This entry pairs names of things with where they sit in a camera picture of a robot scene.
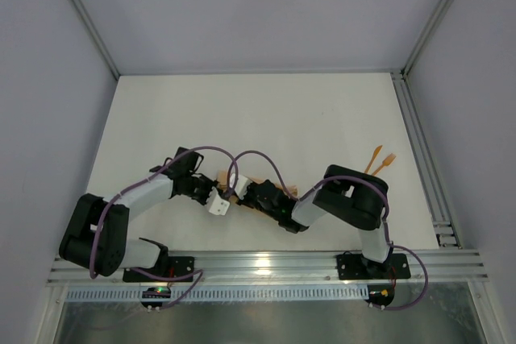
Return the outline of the peach satin napkin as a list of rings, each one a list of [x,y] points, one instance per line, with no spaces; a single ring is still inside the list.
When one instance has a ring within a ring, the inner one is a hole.
[[[234,194],[233,189],[230,188],[230,182],[229,182],[230,177],[227,177],[226,173],[220,172],[218,174],[218,177],[216,180],[216,182],[218,183],[217,188],[220,190],[220,193],[219,193],[220,197],[228,200],[231,203],[231,205],[232,204],[237,205],[236,202],[239,198]],[[248,177],[248,179],[250,179],[250,180],[252,180],[252,182],[256,182],[256,183],[263,183],[266,181],[266,180],[257,180],[255,178],[249,178],[249,177]],[[281,184],[274,184],[274,185],[276,185],[279,189],[281,189],[288,197],[294,199],[297,202],[298,188],[295,185],[286,185],[286,186],[283,186]]]

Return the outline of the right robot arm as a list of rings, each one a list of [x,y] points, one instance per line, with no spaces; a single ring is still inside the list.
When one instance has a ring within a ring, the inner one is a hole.
[[[270,180],[256,183],[233,175],[237,204],[255,209],[275,220],[279,227],[296,234],[308,230],[326,215],[356,228],[361,242],[359,269],[369,278],[388,278],[393,274],[388,226],[387,193],[381,179],[335,164],[305,196],[296,199]]]

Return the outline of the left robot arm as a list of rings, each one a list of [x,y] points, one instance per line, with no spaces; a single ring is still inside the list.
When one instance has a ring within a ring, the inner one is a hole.
[[[173,267],[169,249],[148,238],[128,238],[132,220],[177,196],[209,206],[218,198],[218,183],[198,173],[204,156],[180,147],[173,159],[151,168],[133,185],[111,196],[82,195],[76,203],[59,246],[59,256],[87,269],[93,278],[111,276],[118,269],[123,280],[190,281]]]

